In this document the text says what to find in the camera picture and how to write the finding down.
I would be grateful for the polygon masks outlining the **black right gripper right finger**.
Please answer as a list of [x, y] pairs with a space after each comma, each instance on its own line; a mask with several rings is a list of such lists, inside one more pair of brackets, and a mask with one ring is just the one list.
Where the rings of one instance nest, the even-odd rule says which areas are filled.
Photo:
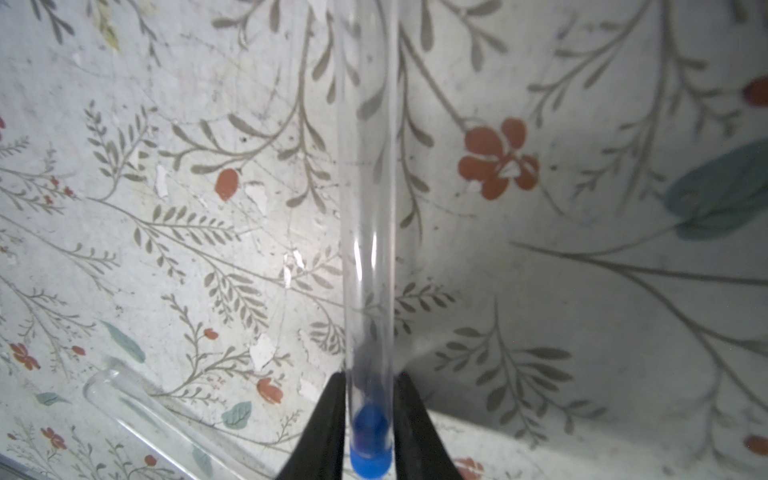
[[394, 460], [398, 480], [462, 480], [406, 373], [394, 382]]

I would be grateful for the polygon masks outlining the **test tube blue cap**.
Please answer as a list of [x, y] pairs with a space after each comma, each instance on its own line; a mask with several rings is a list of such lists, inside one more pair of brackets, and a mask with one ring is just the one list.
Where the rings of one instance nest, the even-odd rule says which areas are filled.
[[150, 395], [149, 382], [116, 361], [93, 374], [84, 398], [190, 479], [273, 479], [274, 468], [237, 445], [217, 442]]
[[397, 1], [335, 1], [349, 457], [361, 479], [394, 460]]

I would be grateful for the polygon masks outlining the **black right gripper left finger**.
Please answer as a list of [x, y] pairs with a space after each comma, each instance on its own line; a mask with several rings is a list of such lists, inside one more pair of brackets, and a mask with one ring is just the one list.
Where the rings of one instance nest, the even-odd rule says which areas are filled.
[[340, 480], [346, 432], [345, 372], [332, 374], [277, 480]]

